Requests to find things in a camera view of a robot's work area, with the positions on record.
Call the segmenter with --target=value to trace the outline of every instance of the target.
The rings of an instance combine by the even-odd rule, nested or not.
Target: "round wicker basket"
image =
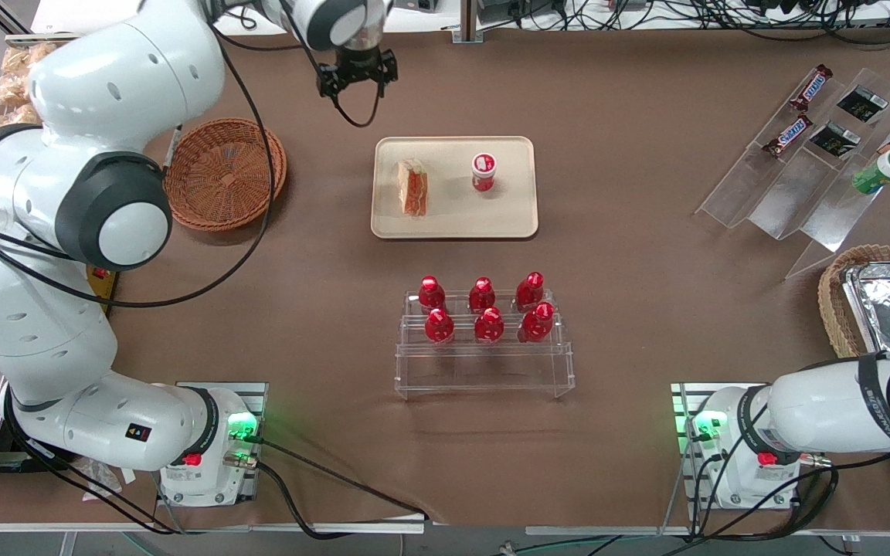
[[[840,273],[851,264],[890,260],[889,246],[856,246],[845,250],[823,271],[819,280],[819,314],[823,317],[826,334],[838,357],[855,357],[865,353],[861,339],[850,325],[847,298],[840,285]]]
[[[272,131],[274,199],[287,177],[287,154]],[[253,120],[223,117],[181,137],[163,190],[174,219],[191,229],[222,232],[250,224],[267,208],[269,170]]]

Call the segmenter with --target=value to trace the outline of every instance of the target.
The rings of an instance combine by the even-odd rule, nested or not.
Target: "robotic arm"
[[[370,64],[383,71],[392,59],[379,50],[389,1],[281,1],[253,4],[288,28],[290,11],[312,49],[339,47],[339,66],[326,70],[329,89],[375,76]],[[209,21],[233,4],[240,5],[146,0],[130,20],[31,68],[29,95],[42,127],[0,127],[3,253],[91,295],[86,263],[128,270],[162,250],[169,205],[161,169],[142,151],[218,100],[225,68]],[[151,385],[114,373],[116,345],[98,303],[0,257],[0,371],[11,389],[4,402],[22,430],[106,464],[161,470],[166,492],[184,506],[234,502],[243,471],[224,466],[223,457],[248,453],[234,436],[256,426],[243,401],[225,388]]]
[[[890,358],[872,353],[813,365],[770,386],[711,395],[689,420],[688,436],[704,458],[717,456],[707,472],[718,506],[755,506],[798,477],[802,458],[815,453],[890,451],[889,382]],[[788,509],[792,490],[762,507]]]

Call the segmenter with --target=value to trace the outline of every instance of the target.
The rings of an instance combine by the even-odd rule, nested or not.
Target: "green indicator light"
[[[256,432],[256,415],[250,412],[241,412],[241,414],[229,415],[229,436],[233,439],[244,440]]]

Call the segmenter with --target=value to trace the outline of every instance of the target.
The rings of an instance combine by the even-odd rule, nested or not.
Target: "clear acrylic stand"
[[[789,99],[808,81],[809,77],[800,82]],[[857,85],[889,103],[866,123],[837,106]],[[876,193],[856,191],[851,179],[876,159],[877,149],[890,138],[890,82],[866,68],[845,87],[831,79],[807,115],[812,129],[789,145],[781,158],[762,151],[764,142],[777,137],[798,117],[786,100],[696,211],[707,212],[727,228],[749,219],[774,239],[785,239],[798,231],[809,236],[812,242],[785,278],[831,258],[877,197]],[[861,137],[861,143],[842,158],[809,141],[829,120]]]
[[[396,345],[396,391],[406,400],[417,393],[470,393],[527,390],[558,398],[576,387],[572,342],[551,290],[544,299],[555,306],[555,325],[544,341],[522,344],[517,327],[515,292],[499,290],[497,308],[504,314],[504,335],[496,344],[477,344],[476,314],[469,311],[469,292],[446,292],[445,307],[455,323],[451,344],[434,345],[424,335],[425,314],[417,292],[407,292]]]

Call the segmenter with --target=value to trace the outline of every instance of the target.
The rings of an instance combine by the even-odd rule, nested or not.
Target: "brown tabletop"
[[[817,274],[781,280],[807,242],[776,242],[750,224],[728,231],[692,213],[812,66],[825,63],[844,82],[862,67],[890,78],[890,49],[686,31],[496,32],[481,46],[389,36],[385,46],[400,81],[364,130],[318,98],[303,54],[230,50],[290,159],[279,214],[218,289],[175,307],[114,310],[114,368],[152,382],[268,381],[265,436],[445,524],[660,525],[678,470],[670,383],[773,380],[833,356]],[[372,92],[353,86],[346,109],[363,119]],[[202,119],[249,113],[229,81]],[[377,141],[478,134],[534,142],[536,236],[385,242],[370,233]],[[165,145],[156,141],[151,155],[162,159]],[[158,259],[123,275],[117,296],[194,290],[254,232],[177,226]],[[858,242],[890,243],[890,188],[848,240]],[[400,300],[420,277],[460,289],[488,275],[512,287],[531,270],[545,274],[572,334],[576,390],[558,401],[409,402],[393,391]],[[308,520],[403,512],[274,454],[267,461]],[[83,506],[73,493],[57,500],[67,490],[59,483],[8,481],[52,507]],[[259,492],[255,503],[188,513],[186,524],[290,521],[271,483]],[[0,520],[28,520],[37,507],[10,504]],[[684,524],[684,510],[674,522]],[[844,472],[816,525],[890,531],[890,464]]]

